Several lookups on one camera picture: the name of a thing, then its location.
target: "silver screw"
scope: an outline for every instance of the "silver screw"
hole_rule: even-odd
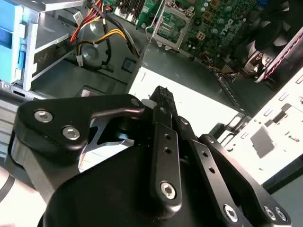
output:
[[[225,211],[226,215],[228,216],[228,218],[232,222],[234,222],[234,223],[238,222],[238,220],[239,220],[238,219],[238,215],[237,215],[237,213],[235,212],[235,210],[231,206],[225,204],[224,205],[224,211]]]
[[[276,212],[277,212],[277,214],[280,216],[280,218],[281,218],[283,221],[286,221],[286,220],[287,220],[285,214],[284,214],[278,207],[276,207]]]
[[[176,191],[170,183],[163,182],[161,184],[161,191],[169,200],[172,200],[176,197]]]
[[[182,123],[185,124],[185,125],[188,124],[188,121],[187,121],[185,118],[183,118],[183,117],[181,117],[181,121],[182,121]]]
[[[272,219],[273,221],[276,220],[275,214],[270,210],[268,207],[264,207],[266,214]]]
[[[45,110],[39,110],[36,111],[34,114],[35,118],[37,121],[43,122],[43,123],[48,123],[53,120],[53,116],[50,112],[47,112]]]
[[[166,114],[166,110],[165,110],[163,107],[160,108],[160,111],[161,111],[162,113]]]
[[[131,99],[132,104],[139,106],[140,104],[138,103],[137,99],[132,98]]]
[[[62,134],[69,140],[76,140],[80,137],[80,132],[73,127],[65,127],[62,130]]]
[[[210,143],[214,143],[214,140],[212,138],[210,138],[209,136],[207,136],[206,138]]]

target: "wire bundle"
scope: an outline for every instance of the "wire bundle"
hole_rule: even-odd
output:
[[[92,8],[87,13],[87,16],[84,18],[84,20],[81,22],[81,24],[77,27],[77,29],[73,33],[73,35],[71,37],[71,42],[73,42],[77,39],[78,33],[82,28],[84,28],[86,25],[88,25],[100,18],[103,19],[103,28],[104,28],[105,35],[100,37],[98,40],[93,40],[93,41],[85,40],[85,41],[78,43],[77,44],[77,56],[81,56],[82,46],[84,44],[98,45],[99,43],[106,40],[108,58],[107,58],[106,62],[102,62],[102,65],[107,65],[110,60],[110,56],[111,56],[111,47],[110,47],[109,38],[114,34],[118,34],[118,35],[121,35],[126,40],[127,47],[132,52],[132,54],[134,54],[138,58],[139,53],[138,53],[135,43],[134,43],[132,37],[129,35],[128,31],[126,29],[124,29],[123,26],[118,21],[113,19],[110,16],[110,14],[104,13],[104,8],[106,11],[112,11],[113,9],[109,6],[103,6],[102,0],[98,0],[96,3],[92,2],[92,4],[93,4]],[[107,25],[105,23],[106,20],[108,20],[109,22],[114,24],[118,29],[113,29],[108,32]],[[101,69],[102,65],[99,67],[95,67],[93,69],[94,70]]]

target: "cooling fan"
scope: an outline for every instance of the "cooling fan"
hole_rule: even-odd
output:
[[[249,77],[258,78],[303,26],[302,0],[272,0],[246,29],[232,54]]]

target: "motherboard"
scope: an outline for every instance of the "motherboard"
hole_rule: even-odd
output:
[[[183,50],[218,68],[250,12],[262,10],[257,0],[146,0],[128,11],[122,2],[115,6],[115,14],[146,30],[159,46]]]

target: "screw hole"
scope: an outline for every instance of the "screw hole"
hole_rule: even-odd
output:
[[[132,104],[139,106],[140,104],[138,103],[138,101],[134,98],[131,99]]]
[[[166,138],[166,139],[171,140],[170,135],[168,135],[168,134],[164,134],[164,136],[165,136],[165,138]]]
[[[204,157],[208,157],[208,154],[206,154],[204,151],[202,151],[202,155],[203,155]]]
[[[171,150],[169,148],[164,148],[165,153],[171,154]]]
[[[213,173],[213,174],[215,173],[215,170],[213,168],[209,167],[208,169],[211,173]]]

